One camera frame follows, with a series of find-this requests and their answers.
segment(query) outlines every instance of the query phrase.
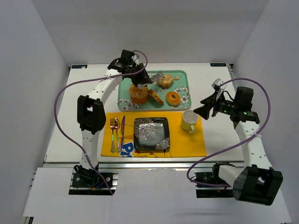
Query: yellow mug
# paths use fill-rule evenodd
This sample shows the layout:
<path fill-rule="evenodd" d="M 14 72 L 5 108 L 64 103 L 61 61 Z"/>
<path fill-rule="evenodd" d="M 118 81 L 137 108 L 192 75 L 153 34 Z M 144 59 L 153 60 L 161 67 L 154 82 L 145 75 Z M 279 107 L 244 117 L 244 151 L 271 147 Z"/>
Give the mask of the yellow mug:
<path fill-rule="evenodd" d="M 199 116 L 193 111 L 185 111 L 181 120 L 181 127 L 189 131 L 191 134 L 195 132 L 195 125 L 198 122 Z"/>

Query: cable tie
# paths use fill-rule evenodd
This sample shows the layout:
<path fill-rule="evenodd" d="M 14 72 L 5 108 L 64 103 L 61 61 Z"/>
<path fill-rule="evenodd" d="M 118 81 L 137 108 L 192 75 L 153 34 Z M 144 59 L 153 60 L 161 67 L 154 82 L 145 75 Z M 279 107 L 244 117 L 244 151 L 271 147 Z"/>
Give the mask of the cable tie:
<path fill-rule="evenodd" d="M 253 135 L 255 135 L 255 136 L 258 137 L 258 138 L 261 138 L 261 137 L 262 137 L 261 134 L 257 134 L 256 132 L 253 132 L 253 134 L 251 134 L 251 136 L 253 136 Z"/>
<path fill-rule="evenodd" d="M 113 78 L 111 78 L 109 75 L 105 75 L 107 77 L 107 79 L 112 80 Z"/>

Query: donut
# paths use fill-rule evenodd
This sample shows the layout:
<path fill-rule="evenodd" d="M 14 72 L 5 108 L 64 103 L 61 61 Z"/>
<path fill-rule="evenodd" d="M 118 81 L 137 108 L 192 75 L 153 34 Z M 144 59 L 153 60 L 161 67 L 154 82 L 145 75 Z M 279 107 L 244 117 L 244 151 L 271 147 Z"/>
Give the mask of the donut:
<path fill-rule="evenodd" d="M 181 103 L 181 97 L 176 92 L 168 92 L 166 101 L 171 106 L 178 106 Z"/>
<path fill-rule="evenodd" d="M 144 104 L 144 103 L 146 103 L 146 101 L 148 101 L 148 99 L 150 97 L 149 89 L 147 86 L 139 89 L 134 84 L 130 85 L 129 94 L 130 94 L 131 100 L 136 104 Z"/>

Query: pastry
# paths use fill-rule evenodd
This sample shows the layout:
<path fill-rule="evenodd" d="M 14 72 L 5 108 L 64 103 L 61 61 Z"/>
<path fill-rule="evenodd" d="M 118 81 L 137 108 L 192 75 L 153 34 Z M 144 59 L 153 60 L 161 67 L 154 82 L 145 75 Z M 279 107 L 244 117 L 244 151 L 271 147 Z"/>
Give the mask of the pastry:
<path fill-rule="evenodd" d="M 178 106 L 181 103 L 181 97 L 176 92 L 168 92 L 166 101 L 171 106 Z"/>
<path fill-rule="evenodd" d="M 144 104 L 144 103 L 146 103 L 146 101 L 148 101 L 148 99 L 150 97 L 149 89 L 147 86 L 139 89 L 134 84 L 130 85 L 129 94 L 130 94 L 131 100 L 136 104 Z"/>
<path fill-rule="evenodd" d="M 155 91 L 150 90 L 149 91 L 150 95 L 157 101 L 159 104 L 163 105 L 164 102 L 160 99 L 160 97 L 155 93 Z"/>
<path fill-rule="evenodd" d="M 173 82 L 172 75 L 164 75 L 164 77 L 161 77 L 157 83 L 162 87 L 168 88 L 172 82 Z"/>

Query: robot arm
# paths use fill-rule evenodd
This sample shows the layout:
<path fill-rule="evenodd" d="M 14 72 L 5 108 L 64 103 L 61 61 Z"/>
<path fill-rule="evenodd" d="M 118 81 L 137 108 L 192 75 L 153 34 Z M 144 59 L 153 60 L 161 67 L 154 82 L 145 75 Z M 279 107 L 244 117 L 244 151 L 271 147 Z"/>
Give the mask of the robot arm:
<path fill-rule="evenodd" d="M 113 60 L 108 66 L 105 74 L 107 79 L 99 82 L 88 95 L 78 98 L 77 121 L 82 132 L 82 146 L 95 168 L 98 166 L 99 134 L 106 123 L 104 104 L 112 91 L 126 77 L 126 74 L 138 72 L 143 67 L 143 64 L 138 62 L 138 57 L 134 52 L 123 50 L 121 57 Z M 131 78 L 135 86 L 143 87 L 152 83 L 145 69 L 128 77 Z M 83 152 L 79 168 L 76 171 L 87 182 L 92 182 L 92 179 L 96 176 Z"/>
<path fill-rule="evenodd" d="M 230 115 L 234 128 L 240 141 L 244 141 L 256 135 L 251 141 L 242 145 L 245 168 L 236 168 L 229 163 L 216 163 L 213 166 L 212 180 L 218 183 L 224 180 L 233 188 L 236 200 L 252 203 L 271 205 L 282 183 L 283 177 L 280 171 L 275 171 L 269 162 L 261 136 L 256 134 L 260 125 L 256 112 L 252 112 L 253 90 L 246 87 L 238 87 L 233 101 L 224 97 L 223 82 L 217 79 L 213 83 L 214 94 L 201 101 L 204 106 L 194 110 L 204 119 L 209 118 L 209 112 L 213 109 L 212 117 L 218 112 Z"/>

